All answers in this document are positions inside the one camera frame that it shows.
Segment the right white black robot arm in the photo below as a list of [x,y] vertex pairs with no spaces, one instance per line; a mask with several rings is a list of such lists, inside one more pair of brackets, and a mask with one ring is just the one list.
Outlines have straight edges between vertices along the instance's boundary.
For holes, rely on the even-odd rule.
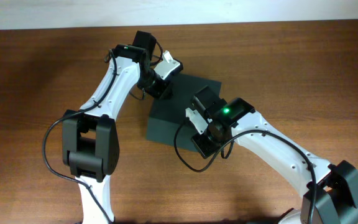
[[279,223],[358,223],[358,170],[349,162],[334,165],[275,129],[241,98],[230,102],[204,87],[191,99],[185,116],[197,133],[192,142],[203,158],[236,143],[277,171],[302,198]]

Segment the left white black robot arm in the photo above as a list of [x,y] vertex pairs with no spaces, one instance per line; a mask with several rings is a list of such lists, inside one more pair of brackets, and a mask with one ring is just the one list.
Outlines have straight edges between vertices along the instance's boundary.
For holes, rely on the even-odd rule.
[[119,159],[116,120],[133,86],[156,100],[172,97],[170,77],[183,68],[148,32],[137,31],[133,43],[110,49],[109,68],[89,100],[78,110],[67,110],[62,124],[62,161],[69,167],[68,180],[80,188],[83,223],[113,223],[110,180]]

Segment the black cardboard box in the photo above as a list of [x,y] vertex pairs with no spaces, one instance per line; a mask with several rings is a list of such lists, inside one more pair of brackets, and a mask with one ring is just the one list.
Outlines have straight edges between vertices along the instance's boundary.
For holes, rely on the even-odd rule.
[[185,109],[191,107],[191,99],[197,91],[208,86],[219,94],[222,83],[191,75],[178,74],[172,78],[172,97],[154,100],[150,109],[146,139],[173,146],[173,138],[179,125],[186,118]]

